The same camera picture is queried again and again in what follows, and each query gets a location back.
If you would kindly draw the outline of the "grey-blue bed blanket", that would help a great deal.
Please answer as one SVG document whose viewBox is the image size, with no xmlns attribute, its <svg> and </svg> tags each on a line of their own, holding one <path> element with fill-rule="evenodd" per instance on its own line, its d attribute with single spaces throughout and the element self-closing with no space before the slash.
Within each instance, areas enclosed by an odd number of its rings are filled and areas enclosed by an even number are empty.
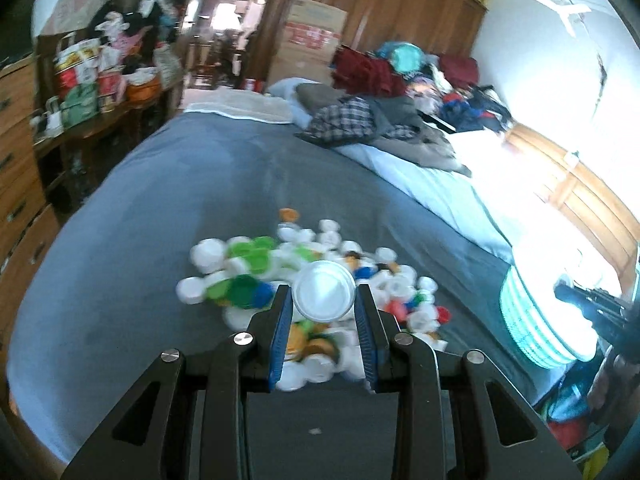
<svg viewBox="0 0 640 480">
<path fill-rule="evenodd" d="M 283 207 L 310 226 L 335 220 L 364 249 L 393 248 L 434 278 L 452 315 L 450 350 L 483 350 L 527 401 L 559 380 L 521 354 L 503 323 L 507 258 L 292 126 L 188 113 L 130 152 L 70 217 L 18 309 L 10 391 L 56 458 L 73 458 L 160 352 L 202 352 L 228 336 L 218 308 L 177 298 L 190 249 L 270 234 Z"/>
</svg>

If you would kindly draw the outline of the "cardboard box red print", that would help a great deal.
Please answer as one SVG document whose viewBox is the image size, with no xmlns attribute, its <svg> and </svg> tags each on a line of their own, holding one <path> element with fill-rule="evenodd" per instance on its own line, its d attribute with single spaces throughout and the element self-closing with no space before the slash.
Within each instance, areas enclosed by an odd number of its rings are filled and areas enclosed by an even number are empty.
<svg viewBox="0 0 640 480">
<path fill-rule="evenodd" d="M 268 86 L 294 77 L 332 84 L 330 64 L 342 44 L 347 17 L 335 6 L 292 0 L 268 70 Z"/>
</svg>

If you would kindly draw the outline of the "cluttered side table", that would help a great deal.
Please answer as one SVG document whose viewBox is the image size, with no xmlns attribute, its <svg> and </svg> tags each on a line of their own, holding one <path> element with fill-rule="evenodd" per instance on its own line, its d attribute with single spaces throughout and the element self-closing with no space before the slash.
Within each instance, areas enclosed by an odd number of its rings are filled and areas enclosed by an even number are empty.
<svg viewBox="0 0 640 480">
<path fill-rule="evenodd" d="M 34 140 L 110 114 L 132 88 L 167 86 L 183 7 L 184 0 L 35 0 Z"/>
</svg>

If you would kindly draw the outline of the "wooden drawer chest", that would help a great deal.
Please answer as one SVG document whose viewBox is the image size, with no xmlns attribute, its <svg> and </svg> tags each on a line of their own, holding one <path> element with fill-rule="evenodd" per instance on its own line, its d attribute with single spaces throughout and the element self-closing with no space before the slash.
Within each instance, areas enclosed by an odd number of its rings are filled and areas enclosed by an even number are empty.
<svg viewBox="0 0 640 480">
<path fill-rule="evenodd" d="M 58 234 L 58 220 L 44 195 L 30 125 L 35 83 L 31 56 L 1 70 L 2 350 L 8 348 L 17 310 Z"/>
</svg>

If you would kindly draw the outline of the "wooden wardrobe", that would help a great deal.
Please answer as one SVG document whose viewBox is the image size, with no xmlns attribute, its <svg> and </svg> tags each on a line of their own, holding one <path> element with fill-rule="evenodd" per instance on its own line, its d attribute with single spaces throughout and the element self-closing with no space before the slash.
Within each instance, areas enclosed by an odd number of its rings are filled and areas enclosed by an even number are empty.
<svg viewBox="0 0 640 480">
<path fill-rule="evenodd" d="M 247 76 L 265 80 L 292 0 L 267 0 Z M 361 52 L 407 41 L 434 54 L 471 55 L 486 6 L 477 0 L 314 0 L 347 13 L 342 43 Z"/>
</svg>

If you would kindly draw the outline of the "white duvet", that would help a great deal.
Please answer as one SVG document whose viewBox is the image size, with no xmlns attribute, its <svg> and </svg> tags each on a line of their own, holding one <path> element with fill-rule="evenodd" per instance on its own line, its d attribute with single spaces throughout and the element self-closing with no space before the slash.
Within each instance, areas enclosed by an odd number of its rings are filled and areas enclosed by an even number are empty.
<svg viewBox="0 0 640 480">
<path fill-rule="evenodd" d="M 626 292 L 623 283 L 600 252 L 570 220 L 536 198 L 518 196 L 514 187 L 493 191 L 487 182 L 456 172 L 421 168 L 369 145 L 332 148 L 372 171 L 445 221 L 470 242 L 503 260 L 520 245 L 549 244 L 568 257 L 568 274 L 584 286 L 600 286 L 613 295 Z"/>
</svg>

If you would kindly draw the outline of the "pile of bottle caps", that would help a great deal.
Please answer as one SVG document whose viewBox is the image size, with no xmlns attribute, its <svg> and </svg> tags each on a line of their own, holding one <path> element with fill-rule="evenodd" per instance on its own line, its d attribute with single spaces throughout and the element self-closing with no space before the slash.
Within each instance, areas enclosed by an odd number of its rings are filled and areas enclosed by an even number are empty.
<svg viewBox="0 0 640 480">
<path fill-rule="evenodd" d="M 190 250 L 198 275 L 178 281 L 176 295 L 192 306 L 211 301 L 224 322 L 244 332 L 252 317 L 270 308 L 276 292 L 292 292 L 292 321 L 277 388 L 292 392 L 322 384 L 336 375 L 359 382 L 364 377 L 355 322 L 358 286 L 366 285 L 378 310 L 437 351 L 447 343 L 437 333 L 450 319 L 436 306 L 438 286 L 428 276 L 397 260 L 389 247 L 365 252 L 341 236 L 340 225 L 320 220 L 304 229 L 294 209 L 280 212 L 275 236 L 204 238 Z"/>
</svg>

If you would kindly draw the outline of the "wooden headboard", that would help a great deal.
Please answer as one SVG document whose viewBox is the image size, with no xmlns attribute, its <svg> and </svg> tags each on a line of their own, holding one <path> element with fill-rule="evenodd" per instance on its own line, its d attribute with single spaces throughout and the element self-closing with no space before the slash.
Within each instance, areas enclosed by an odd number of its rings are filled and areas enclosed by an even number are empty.
<svg viewBox="0 0 640 480">
<path fill-rule="evenodd" d="M 616 271 L 625 298 L 631 296 L 639 258 L 639 220 L 579 157 L 522 124 L 504 139 L 543 202 L 585 235 Z"/>
</svg>

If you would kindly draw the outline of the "teal plastic basket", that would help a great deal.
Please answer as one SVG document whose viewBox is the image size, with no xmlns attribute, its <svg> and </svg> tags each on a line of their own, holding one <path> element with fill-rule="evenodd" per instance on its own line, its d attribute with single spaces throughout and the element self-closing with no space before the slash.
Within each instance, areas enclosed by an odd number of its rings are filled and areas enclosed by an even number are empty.
<svg viewBox="0 0 640 480">
<path fill-rule="evenodd" d="M 598 335 L 578 307 L 553 292 L 534 294 L 516 266 L 506 272 L 499 306 L 512 339 L 537 366 L 553 370 L 596 355 Z"/>
</svg>

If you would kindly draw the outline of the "plaid checkered shirt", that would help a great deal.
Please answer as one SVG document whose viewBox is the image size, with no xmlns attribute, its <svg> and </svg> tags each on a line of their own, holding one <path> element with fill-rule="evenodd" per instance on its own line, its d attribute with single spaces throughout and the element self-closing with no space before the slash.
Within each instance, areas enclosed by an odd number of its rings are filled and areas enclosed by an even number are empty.
<svg viewBox="0 0 640 480">
<path fill-rule="evenodd" d="M 423 126 L 416 110 L 396 99 L 353 96 L 318 110 L 297 136 L 322 148 L 334 148 L 378 139 L 411 140 Z"/>
</svg>

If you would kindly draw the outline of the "large white lid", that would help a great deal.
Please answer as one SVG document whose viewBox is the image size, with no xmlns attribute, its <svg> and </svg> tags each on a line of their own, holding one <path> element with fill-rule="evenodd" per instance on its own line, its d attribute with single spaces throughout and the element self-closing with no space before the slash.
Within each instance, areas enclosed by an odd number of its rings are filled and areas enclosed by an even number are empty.
<svg viewBox="0 0 640 480">
<path fill-rule="evenodd" d="M 308 263 L 294 278 L 294 306 L 312 322 L 331 323 L 352 308 L 356 283 L 346 266 L 328 260 Z"/>
</svg>

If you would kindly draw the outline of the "pile of clothes on bed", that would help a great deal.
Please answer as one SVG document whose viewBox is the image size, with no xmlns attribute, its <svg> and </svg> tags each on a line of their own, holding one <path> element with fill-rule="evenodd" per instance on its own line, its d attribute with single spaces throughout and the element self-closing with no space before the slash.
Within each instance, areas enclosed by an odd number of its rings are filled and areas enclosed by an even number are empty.
<svg viewBox="0 0 640 480">
<path fill-rule="evenodd" d="M 410 99 L 426 122 L 448 133 L 514 126 L 493 86 L 480 84 L 474 58 L 427 54 L 410 42 L 387 41 L 374 51 L 341 46 L 330 63 L 333 85 L 352 96 Z"/>
</svg>

